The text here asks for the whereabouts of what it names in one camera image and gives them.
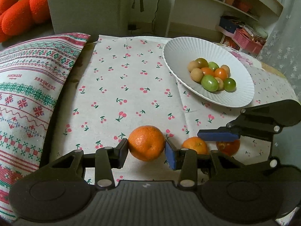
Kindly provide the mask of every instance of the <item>power outlet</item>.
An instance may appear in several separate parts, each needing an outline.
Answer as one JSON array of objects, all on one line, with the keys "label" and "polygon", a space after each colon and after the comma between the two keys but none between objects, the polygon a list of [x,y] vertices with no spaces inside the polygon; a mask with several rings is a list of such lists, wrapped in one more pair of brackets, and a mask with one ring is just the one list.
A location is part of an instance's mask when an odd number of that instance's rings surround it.
[{"label": "power outlet", "polygon": [[137,25],[134,24],[128,25],[128,31],[135,31],[135,30],[137,30]]}]

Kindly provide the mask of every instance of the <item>table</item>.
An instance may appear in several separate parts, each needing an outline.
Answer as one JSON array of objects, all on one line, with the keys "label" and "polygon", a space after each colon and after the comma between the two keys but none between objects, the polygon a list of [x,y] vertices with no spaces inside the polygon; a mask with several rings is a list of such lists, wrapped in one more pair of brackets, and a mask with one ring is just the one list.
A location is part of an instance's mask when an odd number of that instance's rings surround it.
[{"label": "table", "polygon": [[[225,126],[239,115],[240,109],[205,101],[175,79],[162,57],[168,40],[100,36],[97,43],[83,50],[65,84],[52,160],[74,149],[94,153],[101,147],[115,147],[142,125],[158,127],[179,148],[199,129]],[[261,69],[256,59],[223,47],[246,67],[253,79],[255,96],[249,106],[297,100],[286,79]],[[216,149],[214,143],[207,144]],[[269,150],[268,142],[242,137],[234,158],[244,164],[257,163],[267,159]],[[177,181],[179,176],[179,171],[169,169],[164,154],[143,162],[129,153],[124,167],[112,172],[116,184],[121,179]],[[94,183],[94,169],[87,169],[85,179]],[[199,171],[198,183],[207,180]]]}]

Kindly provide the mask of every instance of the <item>pink basket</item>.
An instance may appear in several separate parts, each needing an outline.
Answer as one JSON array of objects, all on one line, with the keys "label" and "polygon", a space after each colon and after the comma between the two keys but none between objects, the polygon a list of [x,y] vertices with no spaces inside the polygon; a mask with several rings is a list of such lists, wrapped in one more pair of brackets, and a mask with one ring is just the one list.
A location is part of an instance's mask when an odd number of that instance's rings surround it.
[{"label": "pink basket", "polygon": [[233,39],[241,48],[250,53],[259,54],[260,50],[262,49],[262,45],[260,43],[250,40],[239,29],[235,31]]}]

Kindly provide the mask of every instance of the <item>small fruit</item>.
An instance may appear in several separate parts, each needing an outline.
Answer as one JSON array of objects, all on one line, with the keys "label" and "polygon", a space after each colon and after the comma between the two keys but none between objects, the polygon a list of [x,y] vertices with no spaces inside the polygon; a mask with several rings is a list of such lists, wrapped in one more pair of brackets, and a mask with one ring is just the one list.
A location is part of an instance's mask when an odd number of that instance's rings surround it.
[{"label": "small fruit", "polygon": [[214,72],[212,69],[210,69],[208,67],[204,67],[204,68],[201,68],[201,70],[203,71],[204,75],[211,75],[214,77]]},{"label": "small fruit", "polygon": [[198,155],[208,154],[207,144],[199,137],[191,137],[186,139],[181,148],[193,149],[198,153]]},{"label": "small fruit", "polygon": [[216,142],[216,147],[224,154],[232,156],[239,150],[240,140],[237,139],[233,142]]},{"label": "small fruit", "polygon": [[232,78],[227,78],[224,80],[224,89],[227,92],[233,92],[236,89],[236,82]]},{"label": "small fruit", "polygon": [[190,63],[187,65],[187,69],[189,72],[191,72],[195,68],[200,68],[200,64],[197,61],[190,61]]},{"label": "small fruit", "polygon": [[193,81],[195,82],[200,82],[201,79],[203,78],[203,72],[201,69],[199,68],[195,68],[192,70],[192,72],[190,73],[190,77]]},{"label": "small fruit", "polygon": [[213,71],[215,71],[216,69],[219,68],[219,66],[217,65],[217,63],[215,62],[209,62],[208,63],[208,68],[212,69]]},{"label": "small fruit", "polygon": [[219,89],[219,83],[211,75],[203,76],[203,79],[201,80],[201,84],[205,90],[210,92],[215,92],[217,89]]},{"label": "small fruit", "polygon": [[222,79],[215,77],[215,79],[217,80],[217,82],[219,83],[219,88],[218,90],[223,90],[224,89],[224,82],[222,81]]},{"label": "small fruit", "polygon": [[195,61],[197,61],[201,65],[200,69],[204,67],[208,67],[208,61],[204,58],[198,58]]},{"label": "small fruit", "polygon": [[229,68],[229,66],[223,64],[221,66],[221,68],[223,68],[227,72],[228,77],[230,77],[230,68]]},{"label": "small fruit", "polygon": [[158,158],[164,147],[164,135],[153,126],[137,127],[128,137],[130,153],[141,161],[152,161]]},{"label": "small fruit", "polygon": [[222,79],[223,81],[226,80],[228,78],[228,74],[226,72],[225,69],[223,68],[218,68],[215,72],[214,72],[214,77],[217,77],[219,79]]}]

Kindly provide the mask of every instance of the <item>tan fruit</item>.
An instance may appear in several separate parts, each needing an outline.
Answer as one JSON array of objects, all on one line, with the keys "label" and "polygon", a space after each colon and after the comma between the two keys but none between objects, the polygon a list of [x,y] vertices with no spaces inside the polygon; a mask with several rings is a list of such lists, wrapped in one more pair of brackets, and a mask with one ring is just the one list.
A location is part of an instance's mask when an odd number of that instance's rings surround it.
[{"label": "tan fruit", "polygon": [[223,64],[223,65],[221,66],[221,68],[223,68],[223,69],[227,72],[228,77],[230,77],[230,68],[229,68],[229,66]]},{"label": "tan fruit", "polygon": [[215,77],[215,79],[217,80],[217,82],[219,83],[219,88],[218,90],[223,90],[224,89],[224,82],[222,81],[222,79]]},{"label": "tan fruit", "polygon": [[203,76],[204,76],[203,71],[199,68],[193,69],[192,72],[190,73],[191,79],[195,82],[201,82]]},{"label": "tan fruit", "polygon": [[187,65],[187,69],[189,72],[192,72],[192,70],[195,68],[200,68],[200,64],[197,61],[193,60]]}]

